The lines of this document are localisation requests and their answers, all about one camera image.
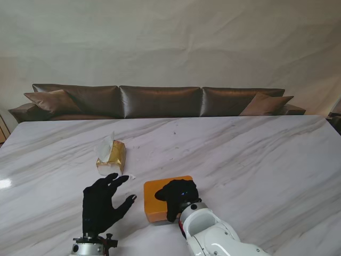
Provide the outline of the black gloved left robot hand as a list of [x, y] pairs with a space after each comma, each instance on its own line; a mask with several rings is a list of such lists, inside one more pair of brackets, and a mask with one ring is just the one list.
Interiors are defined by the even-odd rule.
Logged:
[[127, 175], [112, 173], [83, 190], [83, 236], [97, 237], [124, 217], [135, 202], [136, 195], [128, 196], [117, 208], [112, 206], [112, 198], [118, 187], [128, 179]]

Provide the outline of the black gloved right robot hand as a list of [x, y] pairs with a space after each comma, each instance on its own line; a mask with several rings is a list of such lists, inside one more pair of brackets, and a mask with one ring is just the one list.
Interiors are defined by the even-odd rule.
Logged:
[[155, 193], [155, 198], [166, 202], [169, 222], [174, 222], [189, 204], [201, 200], [194, 181], [184, 179], [170, 181]]

